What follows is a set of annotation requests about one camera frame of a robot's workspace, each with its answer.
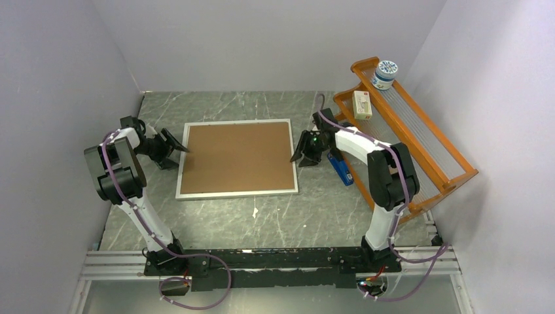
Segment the blue stapler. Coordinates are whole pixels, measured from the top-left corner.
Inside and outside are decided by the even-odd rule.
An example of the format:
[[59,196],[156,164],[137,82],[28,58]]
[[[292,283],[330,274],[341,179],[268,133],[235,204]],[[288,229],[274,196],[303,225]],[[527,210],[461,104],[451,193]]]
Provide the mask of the blue stapler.
[[329,152],[327,154],[327,159],[345,186],[350,186],[354,183],[353,176],[344,157],[340,153]]

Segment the blue white round jar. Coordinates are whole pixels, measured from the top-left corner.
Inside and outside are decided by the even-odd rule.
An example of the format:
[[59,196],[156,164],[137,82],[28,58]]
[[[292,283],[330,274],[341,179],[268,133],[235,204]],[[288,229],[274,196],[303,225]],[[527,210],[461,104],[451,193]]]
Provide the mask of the blue white round jar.
[[379,61],[370,82],[378,90],[388,90],[393,85],[398,70],[398,65],[393,61]]

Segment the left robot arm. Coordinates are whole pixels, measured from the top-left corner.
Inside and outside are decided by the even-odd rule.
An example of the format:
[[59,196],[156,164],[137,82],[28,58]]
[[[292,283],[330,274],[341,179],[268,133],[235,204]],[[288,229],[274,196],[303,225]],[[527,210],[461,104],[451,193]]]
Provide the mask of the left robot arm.
[[137,157],[148,156],[161,170],[178,167],[174,151],[188,152],[166,128],[156,131],[136,117],[120,119],[120,128],[84,150],[99,197],[123,210],[147,243],[146,275],[178,275],[188,267],[180,241],[162,222],[147,196],[147,179]]

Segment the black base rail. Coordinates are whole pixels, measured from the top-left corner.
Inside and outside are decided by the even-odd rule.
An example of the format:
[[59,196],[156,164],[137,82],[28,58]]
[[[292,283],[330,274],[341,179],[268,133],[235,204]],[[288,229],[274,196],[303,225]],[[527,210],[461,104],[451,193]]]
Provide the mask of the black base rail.
[[187,249],[180,243],[165,250],[142,250],[147,277],[186,277],[193,292],[230,288],[315,287],[353,288],[370,277],[399,273],[401,263],[388,249],[308,247],[273,249]]

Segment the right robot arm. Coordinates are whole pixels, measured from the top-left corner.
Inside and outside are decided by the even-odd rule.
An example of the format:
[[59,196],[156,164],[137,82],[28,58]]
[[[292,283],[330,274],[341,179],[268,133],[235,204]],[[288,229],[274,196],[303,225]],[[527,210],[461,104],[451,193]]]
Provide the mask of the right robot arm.
[[379,141],[355,126],[338,123],[331,110],[313,114],[315,129],[301,133],[291,162],[299,167],[320,163],[326,151],[346,152],[364,162],[368,187],[374,201],[373,216],[364,236],[368,249],[361,252],[360,263],[367,271],[376,271],[385,262],[383,250],[390,251],[400,216],[420,191],[420,183],[408,148],[403,143]]

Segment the small cream box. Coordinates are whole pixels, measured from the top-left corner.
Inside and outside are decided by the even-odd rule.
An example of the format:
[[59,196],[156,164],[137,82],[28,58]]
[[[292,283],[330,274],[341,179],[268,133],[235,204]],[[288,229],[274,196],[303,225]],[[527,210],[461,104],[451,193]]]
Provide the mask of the small cream box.
[[355,119],[370,120],[372,118],[372,103],[368,91],[353,91],[351,101]]

